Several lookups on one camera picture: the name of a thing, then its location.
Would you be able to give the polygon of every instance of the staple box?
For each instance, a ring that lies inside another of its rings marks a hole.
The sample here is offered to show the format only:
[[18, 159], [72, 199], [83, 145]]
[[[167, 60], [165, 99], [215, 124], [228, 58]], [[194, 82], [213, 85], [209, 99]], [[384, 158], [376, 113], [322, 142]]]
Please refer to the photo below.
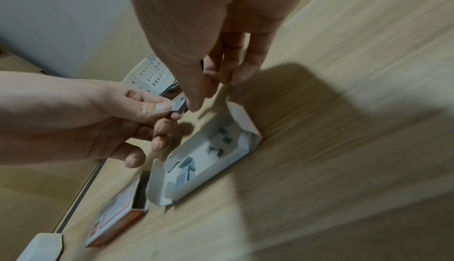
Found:
[[159, 206], [172, 204], [258, 146], [262, 137], [244, 108], [232, 102], [227, 102], [227, 108], [227, 113], [208, 122], [165, 162], [153, 161], [148, 200]]
[[145, 188], [150, 171], [142, 171], [101, 210], [85, 247], [102, 247], [126, 230], [148, 211], [150, 202]]

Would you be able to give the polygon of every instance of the gray wall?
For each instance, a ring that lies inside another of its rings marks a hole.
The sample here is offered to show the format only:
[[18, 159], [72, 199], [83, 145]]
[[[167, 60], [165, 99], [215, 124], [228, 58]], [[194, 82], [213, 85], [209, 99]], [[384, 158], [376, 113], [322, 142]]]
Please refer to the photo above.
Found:
[[0, 0], [0, 44], [45, 71], [78, 77], [129, 0]]

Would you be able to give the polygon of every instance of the hand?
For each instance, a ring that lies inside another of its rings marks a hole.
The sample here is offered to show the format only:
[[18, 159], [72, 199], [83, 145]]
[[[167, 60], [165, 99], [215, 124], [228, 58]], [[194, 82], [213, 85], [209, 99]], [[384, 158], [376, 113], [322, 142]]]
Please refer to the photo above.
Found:
[[172, 101], [116, 82], [0, 72], [0, 165], [95, 158], [145, 162], [130, 138], [154, 151], [177, 129]]
[[[132, 1], [151, 48], [178, 80], [189, 109], [197, 111], [219, 81], [238, 85], [259, 70], [300, 0]], [[251, 39], [241, 62], [246, 33]]]

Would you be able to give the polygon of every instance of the red and white box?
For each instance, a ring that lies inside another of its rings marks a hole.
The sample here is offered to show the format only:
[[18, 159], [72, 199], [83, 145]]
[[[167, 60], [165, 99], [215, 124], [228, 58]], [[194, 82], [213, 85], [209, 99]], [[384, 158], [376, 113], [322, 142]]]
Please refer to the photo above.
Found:
[[85, 247], [102, 247], [131, 227], [148, 212], [145, 188], [150, 171], [142, 171], [101, 210]]

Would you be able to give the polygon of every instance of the beige surface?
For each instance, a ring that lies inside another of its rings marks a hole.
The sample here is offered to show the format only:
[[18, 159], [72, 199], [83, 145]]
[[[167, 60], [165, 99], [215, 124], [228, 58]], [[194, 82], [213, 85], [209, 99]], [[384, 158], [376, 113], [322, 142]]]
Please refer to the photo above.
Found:
[[136, 173], [109, 160], [61, 260], [452, 260], [453, 65], [454, 0], [312, 0], [254, 81], [182, 120], [187, 138], [212, 103], [238, 102], [264, 135], [257, 151], [85, 250], [102, 203]]
[[[0, 70], [40, 71], [5, 55]], [[0, 166], [0, 260], [16, 260], [36, 234], [52, 232], [96, 165], [97, 161]]]

